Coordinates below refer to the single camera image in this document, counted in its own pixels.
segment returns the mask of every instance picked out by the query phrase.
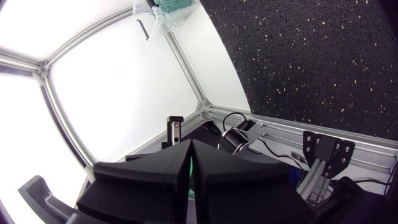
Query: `metal hinge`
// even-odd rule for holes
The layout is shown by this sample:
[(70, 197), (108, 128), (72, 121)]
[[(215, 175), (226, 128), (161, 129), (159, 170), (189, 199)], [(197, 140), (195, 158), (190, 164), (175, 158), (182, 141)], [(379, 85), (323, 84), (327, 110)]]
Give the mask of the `metal hinge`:
[(207, 100), (207, 99), (204, 99), (202, 101), (198, 101), (197, 111), (200, 111), (200, 110), (205, 109), (205, 108), (209, 108), (211, 106), (213, 106), (213, 104), (211, 104), (210, 101)]
[(209, 111), (204, 111), (200, 113), (203, 122), (212, 121)]
[(204, 99), (204, 100), (202, 100), (201, 102), (202, 102), (202, 104), (203, 104), (203, 106), (204, 106), (205, 108), (208, 108), (208, 107), (213, 106), (213, 104), (211, 104), (210, 101), (207, 100), (207, 98)]

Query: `white panel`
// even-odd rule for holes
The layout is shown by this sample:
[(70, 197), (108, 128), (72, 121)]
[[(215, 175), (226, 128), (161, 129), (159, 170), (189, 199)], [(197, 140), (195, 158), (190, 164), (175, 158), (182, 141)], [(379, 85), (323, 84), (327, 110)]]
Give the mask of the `white panel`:
[(35, 80), (0, 74), (0, 198), (16, 223), (42, 223), (18, 189), (41, 175), (73, 207), (86, 172), (63, 141)]
[(0, 48), (43, 61), (94, 23), (132, 0), (7, 0), (0, 11)]
[(197, 107), (162, 36), (150, 44), (154, 18), (128, 17), (90, 37), (61, 58), (51, 81), (73, 129), (95, 161), (116, 161), (165, 131), (168, 116)]
[(203, 6), (174, 34), (210, 102), (250, 111), (238, 74)]

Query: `green object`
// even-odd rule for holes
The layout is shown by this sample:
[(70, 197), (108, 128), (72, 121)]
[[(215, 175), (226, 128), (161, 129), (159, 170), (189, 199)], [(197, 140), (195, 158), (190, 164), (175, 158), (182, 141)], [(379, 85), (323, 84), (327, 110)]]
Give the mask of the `green object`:
[(171, 13), (186, 7), (190, 7), (192, 0), (155, 0), (163, 12)]
[[(191, 156), (191, 170), (189, 172), (189, 179), (191, 179), (192, 172), (193, 172), (193, 159)], [(195, 195), (193, 193), (191, 193), (191, 189), (189, 189), (188, 195), (191, 196), (191, 198), (195, 198)]]

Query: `rubber mat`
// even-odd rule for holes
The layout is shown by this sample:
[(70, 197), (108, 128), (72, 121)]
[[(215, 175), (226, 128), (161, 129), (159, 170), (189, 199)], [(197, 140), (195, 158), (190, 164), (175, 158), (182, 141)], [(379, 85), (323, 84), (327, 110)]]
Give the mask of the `rubber mat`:
[(398, 45), (377, 0), (202, 0), (253, 113), (398, 140)]

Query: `aluminum rail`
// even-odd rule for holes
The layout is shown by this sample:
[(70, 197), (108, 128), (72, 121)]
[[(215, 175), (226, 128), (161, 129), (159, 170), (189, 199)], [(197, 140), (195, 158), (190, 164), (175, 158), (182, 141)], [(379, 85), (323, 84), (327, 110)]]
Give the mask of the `aluminum rail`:
[(44, 69), (50, 68), (55, 62), (57, 62), (60, 58), (62, 58), (66, 53), (68, 53), (71, 49), (82, 43), (87, 38), (101, 31), (102, 29), (118, 22), (122, 19), (125, 19), (132, 15), (132, 7), (129, 7), (125, 10), (119, 11), (111, 16), (108, 16), (105, 19), (100, 20), (84, 31), (80, 32), (74, 38), (70, 39), (64, 45), (62, 45), (58, 50), (56, 50), (47, 60), (44, 66)]
[(73, 155), (75, 155), (83, 168), (87, 167), (89, 170), (93, 170), (94, 160), (83, 147), (82, 143), (70, 127), (67, 119), (65, 118), (64, 112), (59, 106), (55, 93), (52, 90), (49, 77), (47, 74), (45, 74), (45, 72), (41, 77), (41, 82), (42, 86), (40, 88), (42, 90), (43, 97), (62, 138), (65, 140), (69, 149)]
[[(208, 108), (208, 111), (213, 120), (222, 123), (224, 117), (235, 110), (231, 108), (211, 106)], [(351, 165), (374, 170), (383, 174), (390, 174), (392, 168), (397, 162), (398, 142), (396, 141), (310, 124), (302, 124), (294, 121), (270, 118), (267, 116), (251, 114), (248, 111), (240, 112), (242, 112), (247, 119), (251, 119), (265, 125), (264, 129), (267, 134), (265, 137), (266, 139), (294, 147), (298, 152), (302, 151), (302, 134), (307, 130), (355, 142), (354, 153), (350, 161)], [(228, 126), (236, 126), (240, 122), (241, 118), (236, 115), (232, 115), (226, 120), (226, 124)]]
[(0, 65), (28, 72), (38, 72), (39, 63), (0, 50)]
[(195, 73), (190, 66), (188, 59), (186, 58), (181, 46), (178, 44), (173, 32), (169, 32), (165, 35), (166, 41), (169, 44), (172, 52), (174, 53), (177, 62), (180, 64), (182, 71), (184, 72), (185, 78), (187, 78), (189, 85), (191, 86), (196, 98), (199, 102), (206, 99), (205, 92), (202, 90), (199, 81), (197, 80)]

